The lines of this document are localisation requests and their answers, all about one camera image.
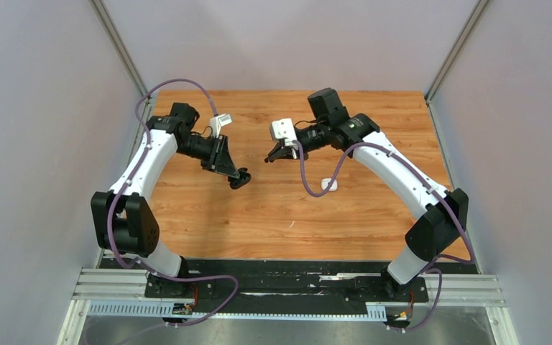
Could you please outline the black earbud charging case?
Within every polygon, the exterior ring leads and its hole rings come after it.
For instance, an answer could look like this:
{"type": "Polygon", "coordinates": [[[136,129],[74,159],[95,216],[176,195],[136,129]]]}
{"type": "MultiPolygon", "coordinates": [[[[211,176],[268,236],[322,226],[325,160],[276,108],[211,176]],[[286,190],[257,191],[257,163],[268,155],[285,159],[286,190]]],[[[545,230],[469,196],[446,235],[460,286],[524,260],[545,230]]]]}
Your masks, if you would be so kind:
{"type": "Polygon", "coordinates": [[[248,184],[252,175],[248,172],[247,167],[241,167],[237,170],[238,175],[236,177],[228,177],[229,187],[232,190],[238,190],[248,184]]]}

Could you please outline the white earbud charging case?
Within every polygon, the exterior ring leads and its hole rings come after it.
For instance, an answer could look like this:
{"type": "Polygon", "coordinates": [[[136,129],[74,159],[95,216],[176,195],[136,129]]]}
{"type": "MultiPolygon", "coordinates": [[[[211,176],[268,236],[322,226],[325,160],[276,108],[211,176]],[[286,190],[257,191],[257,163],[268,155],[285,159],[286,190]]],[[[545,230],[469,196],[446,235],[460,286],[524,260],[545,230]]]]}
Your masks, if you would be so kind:
{"type": "Polygon", "coordinates": [[[335,178],[324,178],[321,180],[321,189],[327,192],[338,190],[339,184],[335,178]]]}

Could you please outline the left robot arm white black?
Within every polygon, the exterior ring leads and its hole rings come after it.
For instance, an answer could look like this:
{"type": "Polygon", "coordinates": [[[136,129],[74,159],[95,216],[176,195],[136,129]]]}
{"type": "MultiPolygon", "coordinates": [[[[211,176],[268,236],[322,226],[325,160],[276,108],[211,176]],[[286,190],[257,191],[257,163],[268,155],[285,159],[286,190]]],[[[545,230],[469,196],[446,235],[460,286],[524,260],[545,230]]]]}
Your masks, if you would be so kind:
{"type": "Polygon", "coordinates": [[[193,130],[200,115],[188,103],[174,103],[167,116],[152,116],[140,148],[124,174],[106,191],[91,198],[98,246],[120,255],[133,254],[155,273],[165,275],[164,288],[175,297],[191,288],[187,262],[160,240],[160,227],[149,200],[170,158],[179,153],[197,159],[203,170],[223,175],[236,190],[251,180],[245,167],[237,168],[229,152],[229,138],[222,127],[230,114],[210,118],[208,137],[193,130]]]}

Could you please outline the aluminium frame rail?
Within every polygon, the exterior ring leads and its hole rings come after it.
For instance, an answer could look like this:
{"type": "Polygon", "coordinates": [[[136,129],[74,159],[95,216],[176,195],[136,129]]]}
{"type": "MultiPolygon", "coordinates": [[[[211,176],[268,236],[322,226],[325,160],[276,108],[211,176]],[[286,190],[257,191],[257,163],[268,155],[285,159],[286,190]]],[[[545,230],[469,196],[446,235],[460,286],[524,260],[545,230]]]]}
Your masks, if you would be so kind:
{"type": "Polygon", "coordinates": [[[59,344],[78,344],[89,316],[194,321],[365,321],[407,333],[427,328],[440,311],[478,312],[496,344],[516,344],[510,313],[493,275],[424,274],[395,298],[377,273],[243,271],[239,284],[212,277],[181,285],[143,270],[82,270],[59,344]]]}

